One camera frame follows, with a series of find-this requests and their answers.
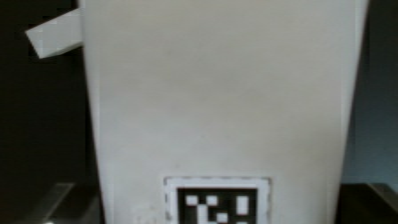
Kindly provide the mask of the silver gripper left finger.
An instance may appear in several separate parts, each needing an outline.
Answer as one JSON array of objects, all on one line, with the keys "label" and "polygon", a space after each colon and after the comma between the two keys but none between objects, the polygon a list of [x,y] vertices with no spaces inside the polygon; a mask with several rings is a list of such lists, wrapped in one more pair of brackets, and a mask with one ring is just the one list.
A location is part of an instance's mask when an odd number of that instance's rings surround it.
[{"label": "silver gripper left finger", "polygon": [[57,183],[34,208],[27,224],[103,224],[96,187]]}]

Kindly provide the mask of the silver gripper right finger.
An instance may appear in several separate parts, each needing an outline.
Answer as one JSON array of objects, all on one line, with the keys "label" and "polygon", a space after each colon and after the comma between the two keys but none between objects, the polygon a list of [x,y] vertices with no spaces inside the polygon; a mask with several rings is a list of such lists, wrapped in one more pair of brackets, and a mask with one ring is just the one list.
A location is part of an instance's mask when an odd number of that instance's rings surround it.
[{"label": "silver gripper right finger", "polygon": [[398,193],[388,184],[341,185],[336,224],[398,224]]}]

